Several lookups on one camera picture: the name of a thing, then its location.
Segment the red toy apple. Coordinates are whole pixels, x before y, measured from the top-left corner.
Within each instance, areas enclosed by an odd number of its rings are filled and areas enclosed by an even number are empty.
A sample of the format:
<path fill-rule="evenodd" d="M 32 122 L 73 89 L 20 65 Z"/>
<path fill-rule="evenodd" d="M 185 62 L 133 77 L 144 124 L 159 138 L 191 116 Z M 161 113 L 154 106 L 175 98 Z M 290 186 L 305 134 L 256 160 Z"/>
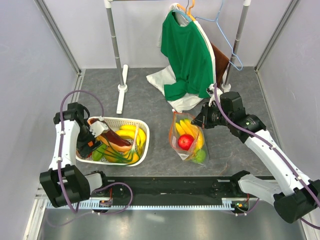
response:
<path fill-rule="evenodd" d="M 190 134 L 183 134 L 178 139 L 178 146 L 185 151 L 188 151 L 194 142 L 194 137 Z"/>

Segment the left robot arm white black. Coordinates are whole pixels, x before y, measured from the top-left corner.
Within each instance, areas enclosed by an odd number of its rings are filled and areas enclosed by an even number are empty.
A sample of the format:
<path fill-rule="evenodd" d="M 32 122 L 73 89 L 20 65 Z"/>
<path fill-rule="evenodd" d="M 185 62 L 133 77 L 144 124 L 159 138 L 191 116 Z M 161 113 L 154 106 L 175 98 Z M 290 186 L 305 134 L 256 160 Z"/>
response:
<path fill-rule="evenodd" d="M 48 199 L 55 208 L 68 204 L 86 201 L 94 192 L 99 197 L 106 196 L 110 185 L 103 180 L 103 172 L 95 171 L 84 175 L 76 166 L 76 156 L 88 158 L 90 154 L 102 145 L 90 132 L 90 126 L 85 118 L 88 109 L 80 103 L 67 105 L 67 110 L 57 112 L 53 118 L 56 130 L 54 154 L 48 171 L 39 176 Z"/>

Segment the yellow toy banana bunch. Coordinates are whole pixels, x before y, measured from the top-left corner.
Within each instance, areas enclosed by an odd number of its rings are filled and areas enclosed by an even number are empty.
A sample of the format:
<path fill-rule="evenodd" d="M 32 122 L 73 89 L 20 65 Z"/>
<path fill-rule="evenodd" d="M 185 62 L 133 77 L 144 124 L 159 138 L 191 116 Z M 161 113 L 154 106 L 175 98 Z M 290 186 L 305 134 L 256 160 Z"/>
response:
<path fill-rule="evenodd" d="M 188 118 L 181 119 L 179 122 L 176 122 L 175 130 L 178 133 L 178 139 L 181 135 L 184 135 L 184 134 L 189 134 L 193 136 L 194 141 L 190 149 L 187 151 L 190 151 L 191 149 L 193 149 L 193 152 L 196 153 L 198 150 L 203 148 L 205 143 L 204 135 L 197 126 L 191 124 L 191 121 Z"/>

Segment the clear zip top bag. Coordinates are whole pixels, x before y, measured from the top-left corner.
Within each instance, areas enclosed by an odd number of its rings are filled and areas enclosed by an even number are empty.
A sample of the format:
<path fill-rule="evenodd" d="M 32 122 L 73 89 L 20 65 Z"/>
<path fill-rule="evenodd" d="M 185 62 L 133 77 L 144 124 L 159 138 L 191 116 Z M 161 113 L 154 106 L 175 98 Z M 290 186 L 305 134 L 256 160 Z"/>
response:
<path fill-rule="evenodd" d="M 182 161 L 203 165 L 209 159 L 203 130 L 192 124 L 189 113 L 173 111 L 169 143 Z"/>

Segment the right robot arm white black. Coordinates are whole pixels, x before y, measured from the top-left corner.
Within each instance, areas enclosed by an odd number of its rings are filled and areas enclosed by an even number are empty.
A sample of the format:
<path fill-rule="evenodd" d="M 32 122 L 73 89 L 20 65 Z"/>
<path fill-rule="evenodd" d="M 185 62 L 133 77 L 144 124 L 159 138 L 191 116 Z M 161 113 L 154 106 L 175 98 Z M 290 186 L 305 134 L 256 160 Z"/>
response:
<path fill-rule="evenodd" d="M 299 170 L 273 140 L 265 124 L 254 114 L 247 114 L 238 92 L 223 93 L 220 89 L 208 88 L 210 100 L 192 120 L 203 129 L 216 126 L 227 127 L 230 133 L 252 150 L 276 180 L 272 184 L 248 171 L 233 175 L 229 191 L 235 197 L 244 193 L 253 195 L 272 205 L 287 223 L 301 220 L 314 229 L 319 229 L 304 216 L 320 206 L 320 182 L 311 180 Z"/>

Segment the green toy cabbage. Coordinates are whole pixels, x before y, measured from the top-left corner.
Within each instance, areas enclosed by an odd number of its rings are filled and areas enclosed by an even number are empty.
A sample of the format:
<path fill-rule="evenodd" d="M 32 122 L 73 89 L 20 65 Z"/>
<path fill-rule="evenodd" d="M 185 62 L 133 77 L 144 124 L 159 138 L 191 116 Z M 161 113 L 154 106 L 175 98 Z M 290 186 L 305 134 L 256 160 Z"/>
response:
<path fill-rule="evenodd" d="M 207 157 L 206 151 L 203 149 L 199 149 L 195 153 L 195 156 L 192 161 L 197 164 L 202 164 L 205 161 L 206 157 Z"/>

